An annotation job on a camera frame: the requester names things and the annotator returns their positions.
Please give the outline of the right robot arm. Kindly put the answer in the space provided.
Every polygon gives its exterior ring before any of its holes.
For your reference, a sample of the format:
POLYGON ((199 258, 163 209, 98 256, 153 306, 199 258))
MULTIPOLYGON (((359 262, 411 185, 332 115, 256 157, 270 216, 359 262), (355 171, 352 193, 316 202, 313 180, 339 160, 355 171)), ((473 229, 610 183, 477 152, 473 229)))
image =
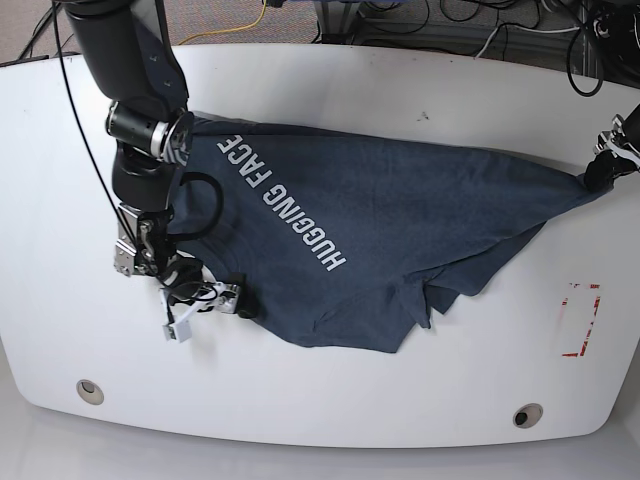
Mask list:
POLYGON ((112 183, 104 188, 119 223, 115 268, 155 278, 166 305, 217 310, 254 319, 258 305, 244 275, 208 281, 202 261, 181 255, 219 223, 223 189, 213 177, 186 169, 194 115, 184 73, 169 41, 161 1, 62 1, 90 73, 110 99, 105 129, 116 141, 112 183), (180 187, 202 182, 213 189, 214 210, 193 232, 171 233, 180 187))

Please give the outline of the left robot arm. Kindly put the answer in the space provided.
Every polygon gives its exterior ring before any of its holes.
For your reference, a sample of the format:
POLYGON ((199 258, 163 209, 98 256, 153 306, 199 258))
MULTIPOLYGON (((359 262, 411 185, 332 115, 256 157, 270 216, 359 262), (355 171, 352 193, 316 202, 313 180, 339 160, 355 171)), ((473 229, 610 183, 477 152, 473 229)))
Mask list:
POLYGON ((594 154, 583 176, 592 193, 609 190, 618 178, 639 172, 639 107, 627 118, 614 116, 611 129, 598 135, 594 154))

